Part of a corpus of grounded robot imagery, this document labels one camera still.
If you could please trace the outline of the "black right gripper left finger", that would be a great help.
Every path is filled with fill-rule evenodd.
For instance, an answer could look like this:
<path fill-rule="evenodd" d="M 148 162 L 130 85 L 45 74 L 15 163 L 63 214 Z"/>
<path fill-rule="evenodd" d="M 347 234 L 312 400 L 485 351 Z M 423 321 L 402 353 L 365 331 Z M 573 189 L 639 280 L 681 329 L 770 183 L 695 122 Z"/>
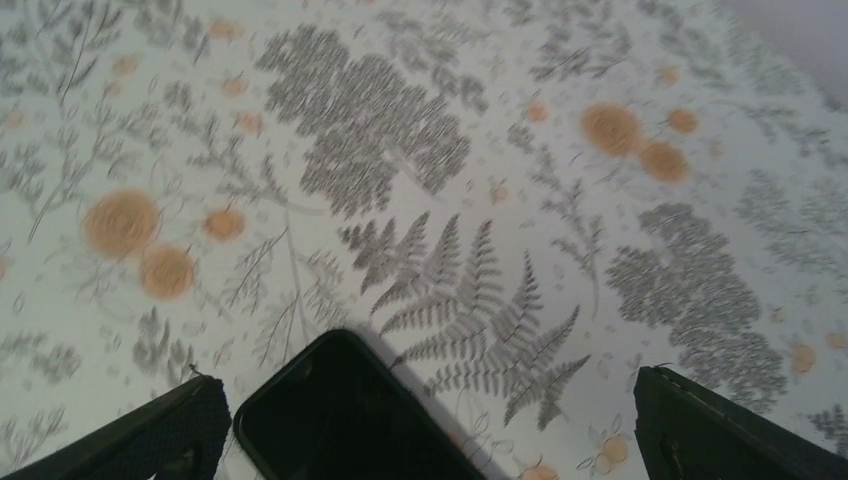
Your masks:
<path fill-rule="evenodd" d="M 223 382 L 200 375 L 8 479 L 207 479 L 232 417 Z"/>

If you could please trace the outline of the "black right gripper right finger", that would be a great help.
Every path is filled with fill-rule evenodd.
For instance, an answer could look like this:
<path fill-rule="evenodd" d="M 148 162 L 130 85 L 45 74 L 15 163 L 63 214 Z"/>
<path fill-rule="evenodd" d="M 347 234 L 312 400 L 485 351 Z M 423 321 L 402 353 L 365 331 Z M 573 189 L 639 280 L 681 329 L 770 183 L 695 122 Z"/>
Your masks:
<path fill-rule="evenodd" d="M 633 390 L 648 477 L 845 479 L 847 460 L 662 366 Z"/>

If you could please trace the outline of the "black phone case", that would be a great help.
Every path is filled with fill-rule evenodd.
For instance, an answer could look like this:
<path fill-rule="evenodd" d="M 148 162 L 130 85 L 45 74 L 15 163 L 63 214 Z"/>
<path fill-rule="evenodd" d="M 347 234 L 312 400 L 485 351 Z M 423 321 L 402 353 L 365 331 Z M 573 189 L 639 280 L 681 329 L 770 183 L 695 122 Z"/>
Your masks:
<path fill-rule="evenodd" d="M 357 333 L 330 330 L 238 408 L 233 432 L 267 479 L 480 479 Z"/>

